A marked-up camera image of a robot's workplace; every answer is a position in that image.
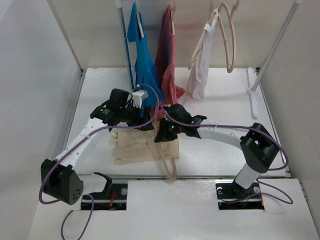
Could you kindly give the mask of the beige trousers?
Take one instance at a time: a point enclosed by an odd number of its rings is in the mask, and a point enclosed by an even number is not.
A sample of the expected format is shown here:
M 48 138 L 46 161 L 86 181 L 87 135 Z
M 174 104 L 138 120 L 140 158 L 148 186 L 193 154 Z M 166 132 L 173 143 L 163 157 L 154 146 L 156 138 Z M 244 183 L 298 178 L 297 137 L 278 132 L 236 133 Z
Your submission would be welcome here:
M 113 133 L 108 143 L 115 147 L 118 165 L 180 158 L 179 140 L 155 143 L 153 131 L 128 129 Z

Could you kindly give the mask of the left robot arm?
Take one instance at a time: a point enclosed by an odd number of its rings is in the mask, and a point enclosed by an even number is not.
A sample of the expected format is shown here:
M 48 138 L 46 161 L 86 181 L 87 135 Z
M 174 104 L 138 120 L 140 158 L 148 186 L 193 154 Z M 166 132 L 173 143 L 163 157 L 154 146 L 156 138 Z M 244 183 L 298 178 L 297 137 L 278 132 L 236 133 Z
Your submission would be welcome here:
M 68 205 L 93 193 L 102 199 L 109 197 L 112 192 L 111 177 L 100 172 L 80 175 L 80 169 L 90 152 L 112 129 L 153 129 L 149 111 L 143 107 L 147 98 L 146 90 L 130 93 L 113 89 L 109 99 L 93 110 L 73 142 L 53 160 L 43 161 L 39 194 L 47 194 L 55 202 Z

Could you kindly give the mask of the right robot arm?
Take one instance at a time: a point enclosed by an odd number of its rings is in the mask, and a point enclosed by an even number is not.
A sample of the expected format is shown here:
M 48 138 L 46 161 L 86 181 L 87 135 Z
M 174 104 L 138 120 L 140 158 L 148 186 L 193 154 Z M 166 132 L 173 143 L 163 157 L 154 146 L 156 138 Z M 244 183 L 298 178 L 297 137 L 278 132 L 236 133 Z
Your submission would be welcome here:
M 243 197 L 249 192 L 254 181 L 269 170 L 279 152 L 277 142 L 260 123 L 254 123 L 251 127 L 221 126 L 206 116 L 191 116 L 182 105 L 175 104 L 166 109 L 166 118 L 160 120 L 154 142 L 174 141 L 182 133 L 188 137 L 214 140 L 242 150 L 245 165 L 231 184 L 231 191 L 237 197 Z

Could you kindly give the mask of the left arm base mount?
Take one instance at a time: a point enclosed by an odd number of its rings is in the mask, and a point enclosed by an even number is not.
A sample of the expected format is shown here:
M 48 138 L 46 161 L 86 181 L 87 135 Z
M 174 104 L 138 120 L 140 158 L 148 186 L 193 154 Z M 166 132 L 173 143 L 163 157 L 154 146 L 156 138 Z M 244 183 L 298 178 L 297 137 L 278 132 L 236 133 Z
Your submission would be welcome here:
M 127 209 L 128 183 L 112 184 L 108 193 L 91 193 L 94 199 L 94 211 L 125 211 Z

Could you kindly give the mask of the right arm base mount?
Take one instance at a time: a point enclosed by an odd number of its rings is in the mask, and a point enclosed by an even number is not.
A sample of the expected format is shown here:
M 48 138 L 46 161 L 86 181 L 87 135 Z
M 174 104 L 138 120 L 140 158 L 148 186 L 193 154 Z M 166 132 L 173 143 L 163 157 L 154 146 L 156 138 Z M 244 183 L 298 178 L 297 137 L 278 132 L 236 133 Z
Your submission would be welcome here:
M 260 185 L 254 182 L 248 189 L 233 182 L 218 182 L 216 186 L 219 210 L 264 210 Z

